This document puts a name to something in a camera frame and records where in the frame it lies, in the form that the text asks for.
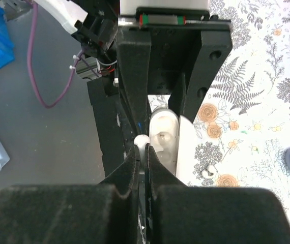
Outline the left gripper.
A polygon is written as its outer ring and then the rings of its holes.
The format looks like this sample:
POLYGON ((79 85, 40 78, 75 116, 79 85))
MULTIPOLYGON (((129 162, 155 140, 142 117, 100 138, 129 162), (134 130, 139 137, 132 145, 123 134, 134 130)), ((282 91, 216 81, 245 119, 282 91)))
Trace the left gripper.
POLYGON ((135 135, 149 130, 148 95, 194 122, 233 44, 232 23, 207 10, 139 7, 118 18, 119 94, 135 135))

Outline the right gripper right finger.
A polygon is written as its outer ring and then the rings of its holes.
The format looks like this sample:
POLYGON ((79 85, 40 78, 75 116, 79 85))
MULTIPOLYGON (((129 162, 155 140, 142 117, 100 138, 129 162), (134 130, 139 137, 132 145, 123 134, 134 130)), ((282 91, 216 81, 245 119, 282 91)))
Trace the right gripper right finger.
POLYGON ((290 243, 290 224, 262 188, 189 187, 145 150, 150 243, 290 243))

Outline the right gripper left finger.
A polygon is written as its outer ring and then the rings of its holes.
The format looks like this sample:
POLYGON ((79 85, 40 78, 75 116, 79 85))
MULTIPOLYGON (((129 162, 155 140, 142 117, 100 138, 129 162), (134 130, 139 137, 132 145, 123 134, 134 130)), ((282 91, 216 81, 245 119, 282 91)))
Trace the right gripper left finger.
POLYGON ((0 243, 137 243, 140 155, 97 185, 16 185, 0 191, 0 243))

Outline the white earbud charging case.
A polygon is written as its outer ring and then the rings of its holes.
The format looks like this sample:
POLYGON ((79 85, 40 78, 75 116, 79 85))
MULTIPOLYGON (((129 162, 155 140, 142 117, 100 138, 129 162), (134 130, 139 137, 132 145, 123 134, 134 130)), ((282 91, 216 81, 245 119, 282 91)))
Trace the white earbud charging case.
POLYGON ((197 146, 193 124, 170 109, 158 108, 152 113, 149 129, 150 145, 160 163, 182 183, 189 185, 194 180, 192 170, 197 146))

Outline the white earbud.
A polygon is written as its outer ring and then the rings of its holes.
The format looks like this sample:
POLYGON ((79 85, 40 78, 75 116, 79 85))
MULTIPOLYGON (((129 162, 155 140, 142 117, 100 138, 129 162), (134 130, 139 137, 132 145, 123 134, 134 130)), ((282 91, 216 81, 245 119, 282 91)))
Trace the white earbud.
POLYGON ((208 165, 207 168, 201 172, 202 177, 205 179, 213 179, 216 177, 216 174, 217 170, 213 165, 208 165))
POLYGON ((140 155, 140 174, 144 174, 146 166, 146 145, 150 143, 147 135, 137 135, 134 139, 134 145, 138 147, 140 155))

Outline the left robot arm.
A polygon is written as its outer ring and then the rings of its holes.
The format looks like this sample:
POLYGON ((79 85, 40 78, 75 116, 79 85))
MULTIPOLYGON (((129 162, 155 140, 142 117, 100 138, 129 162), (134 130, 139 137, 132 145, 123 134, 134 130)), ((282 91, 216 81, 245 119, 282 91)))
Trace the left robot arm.
POLYGON ((209 1, 34 1, 76 39, 87 56, 114 66, 125 113, 136 134, 149 130, 148 95, 194 121, 230 54, 232 23, 209 1))

